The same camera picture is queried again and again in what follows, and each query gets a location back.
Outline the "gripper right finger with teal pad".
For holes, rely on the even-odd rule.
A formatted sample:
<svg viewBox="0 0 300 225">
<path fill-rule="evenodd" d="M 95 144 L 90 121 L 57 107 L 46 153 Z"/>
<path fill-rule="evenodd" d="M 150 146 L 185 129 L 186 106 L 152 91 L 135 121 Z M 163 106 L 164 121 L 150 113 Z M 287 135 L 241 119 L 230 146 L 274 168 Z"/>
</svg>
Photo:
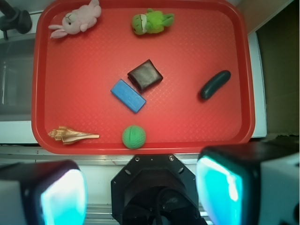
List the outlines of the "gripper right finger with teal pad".
<svg viewBox="0 0 300 225">
<path fill-rule="evenodd" d="M 297 225 L 299 165 L 297 143 L 206 147 L 196 165 L 199 200 L 216 225 Z"/>
</svg>

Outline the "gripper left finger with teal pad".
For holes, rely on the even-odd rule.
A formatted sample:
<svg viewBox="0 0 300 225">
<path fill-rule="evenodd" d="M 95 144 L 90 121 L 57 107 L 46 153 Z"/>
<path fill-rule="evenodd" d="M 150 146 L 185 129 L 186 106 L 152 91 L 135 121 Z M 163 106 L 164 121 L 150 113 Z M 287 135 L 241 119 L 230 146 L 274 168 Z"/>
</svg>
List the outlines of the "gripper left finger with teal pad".
<svg viewBox="0 0 300 225">
<path fill-rule="evenodd" d="M 71 160 L 0 166 L 2 225 L 82 225 L 87 184 Z"/>
</svg>

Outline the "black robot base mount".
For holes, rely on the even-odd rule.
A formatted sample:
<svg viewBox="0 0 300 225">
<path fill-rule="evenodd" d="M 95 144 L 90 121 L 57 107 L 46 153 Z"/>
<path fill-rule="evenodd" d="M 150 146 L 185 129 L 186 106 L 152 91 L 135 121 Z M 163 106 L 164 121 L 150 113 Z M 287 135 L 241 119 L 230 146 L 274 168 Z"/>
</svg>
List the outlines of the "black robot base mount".
<svg viewBox="0 0 300 225">
<path fill-rule="evenodd" d="M 205 225 L 196 179 L 174 155 L 135 155 L 111 181 L 120 225 Z"/>
</svg>

